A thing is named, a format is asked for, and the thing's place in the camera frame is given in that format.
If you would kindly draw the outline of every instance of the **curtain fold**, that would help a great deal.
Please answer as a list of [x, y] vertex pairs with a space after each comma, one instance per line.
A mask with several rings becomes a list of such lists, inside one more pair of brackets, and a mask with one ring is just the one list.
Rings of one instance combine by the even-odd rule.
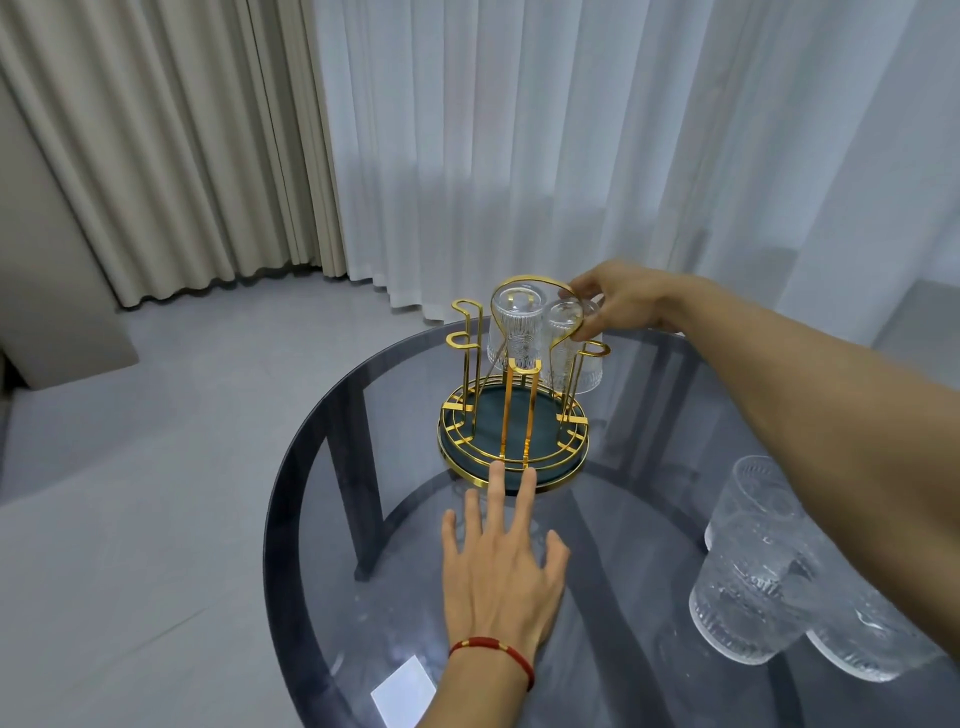
[[0, 63], [122, 305], [345, 272], [300, 3], [11, 0]]
[[960, 285], [960, 4], [315, 6], [348, 273], [393, 305], [618, 255], [924, 359], [890, 326]]

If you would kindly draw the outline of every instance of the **right hand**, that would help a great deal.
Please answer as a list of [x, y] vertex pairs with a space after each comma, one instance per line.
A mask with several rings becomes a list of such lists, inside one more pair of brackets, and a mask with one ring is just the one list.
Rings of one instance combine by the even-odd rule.
[[573, 334], [587, 341], [606, 328], [661, 328], [676, 332], [667, 320], [663, 301], [679, 279], [685, 278], [625, 260], [606, 260], [570, 282], [581, 299], [603, 294], [600, 310], [588, 316]]

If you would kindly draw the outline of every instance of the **beige curtain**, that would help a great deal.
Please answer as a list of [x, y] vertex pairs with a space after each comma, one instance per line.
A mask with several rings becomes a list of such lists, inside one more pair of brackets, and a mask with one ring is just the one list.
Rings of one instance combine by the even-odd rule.
[[0, 64], [120, 303], [346, 272], [310, 0], [4, 0]]

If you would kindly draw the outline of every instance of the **hand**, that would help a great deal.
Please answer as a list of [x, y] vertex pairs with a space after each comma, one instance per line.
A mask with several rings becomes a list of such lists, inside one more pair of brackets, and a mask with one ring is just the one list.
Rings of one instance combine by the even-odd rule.
[[570, 287], [578, 298], [603, 294], [600, 310], [587, 317], [572, 338], [587, 341], [606, 328], [662, 328], [676, 332], [664, 317], [663, 299], [686, 278], [624, 260], [607, 260], [578, 276]]
[[504, 465], [490, 465], [487, 523], [481, 527], [475, 489], [464, 504], [464, 550], [454, 535], [456, 515], [444, 513], [444, 615], [451, 646], [469, 637], [492, 637], [516, 649], [532, 665], [537, 647], [553, 628], [564, 594], [570, 549], [555, 531], [546, 535], [546, 564], [541, 569], [530, 549], [530, 519], [537, 473], [523, 472], [514, 522], [503, 530]]

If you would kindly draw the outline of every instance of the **round tray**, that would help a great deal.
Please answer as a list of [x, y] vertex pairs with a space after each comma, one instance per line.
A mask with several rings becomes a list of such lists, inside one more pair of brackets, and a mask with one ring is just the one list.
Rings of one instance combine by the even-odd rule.
[[[462, 391], [463, 387], [458, 387], [447, 401], [459, 403], [462, 401]], [[437, 424], [437, 440], [447, 464], [459, 476], [481, 488], [489, 484], [490, 463], [499, 459], [505, 394], [506, 386], [502, 378], [484, 386], [472, 440], [464, 439], [471, 432], [472, 412], [466, 413], [464, 419], [464, 413], [460, 410], [442, 409]], [[505, 482], [508, 494], [515, 494], [520, 487], [529, 408], [530, 387], [515, 384], [510, 397], [507, 427]], [[557, 419], [558, 414], [559, 397], [545, 386], [538, 387], [529, 453], [530, 465], [537, 469], [538, 492], [566, 483], [580, 470], [587, 458], [588, 426], [580, 404], [576, 400], [573, 402], [572, 415], [581, 422], [562, 426]]]

